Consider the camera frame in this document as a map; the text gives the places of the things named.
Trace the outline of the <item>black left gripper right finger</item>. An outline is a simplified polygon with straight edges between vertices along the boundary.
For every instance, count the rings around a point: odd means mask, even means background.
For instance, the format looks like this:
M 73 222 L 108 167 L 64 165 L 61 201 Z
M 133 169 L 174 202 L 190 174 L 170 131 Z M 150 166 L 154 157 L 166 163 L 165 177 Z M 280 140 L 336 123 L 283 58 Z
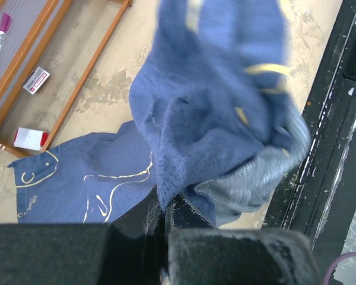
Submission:
M 221 230 L 184 196 L 166 209 L 171 284 L 321 284 L 308 240 L 281 229 Z

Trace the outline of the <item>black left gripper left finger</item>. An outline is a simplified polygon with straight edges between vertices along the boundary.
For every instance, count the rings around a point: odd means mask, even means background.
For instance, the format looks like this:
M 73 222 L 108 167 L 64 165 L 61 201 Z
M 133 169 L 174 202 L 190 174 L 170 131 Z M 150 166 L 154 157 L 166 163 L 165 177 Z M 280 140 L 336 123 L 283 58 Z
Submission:
M 0 284 L 160 284 L 156 191 L 106 224 L 0 224 Z

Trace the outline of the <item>light blue pillow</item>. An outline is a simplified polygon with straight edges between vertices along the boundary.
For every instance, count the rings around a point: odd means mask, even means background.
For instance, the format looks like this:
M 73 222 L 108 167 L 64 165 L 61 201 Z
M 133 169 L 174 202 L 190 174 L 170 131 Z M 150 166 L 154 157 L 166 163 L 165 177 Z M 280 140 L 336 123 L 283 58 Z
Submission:
M 253 213 L 266 204 L 284 175 L 305 158 L 310 135 L 307 125 L 297 111 L 288 114 L 288 132 L 294 144 L 290 150 L 267 146 L 255 158 L 233 172 L 195 186 L 214 204 L 217 227 L 237 220 L 243 213 Z

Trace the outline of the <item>blue printed pillowcase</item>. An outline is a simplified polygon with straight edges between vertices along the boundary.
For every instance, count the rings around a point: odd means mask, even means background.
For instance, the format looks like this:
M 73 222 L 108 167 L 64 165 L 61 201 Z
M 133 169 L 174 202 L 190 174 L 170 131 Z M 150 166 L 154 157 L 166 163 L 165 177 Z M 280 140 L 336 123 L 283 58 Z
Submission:
M 162 1 L 151 51 L 129 90 L 133 119 L 11 164 L 19 223 L 109 223 L 156 189 L 215 225 L 195 186 L 267 146 L 291 149 L 281 1 Z

